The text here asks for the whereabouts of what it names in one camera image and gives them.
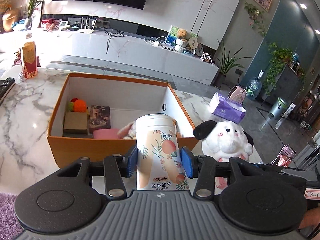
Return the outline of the right hand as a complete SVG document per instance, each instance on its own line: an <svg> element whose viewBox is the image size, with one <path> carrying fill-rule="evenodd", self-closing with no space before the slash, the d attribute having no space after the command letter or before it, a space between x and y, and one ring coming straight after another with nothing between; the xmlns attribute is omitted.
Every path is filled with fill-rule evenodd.
<svg viewBox="0 0 320 240"><path fill-rule="evenodd" d="M315 227L320 222L320 207L308 210L304 215L302 222L299 225L299 229L307 227Z"/></svg>

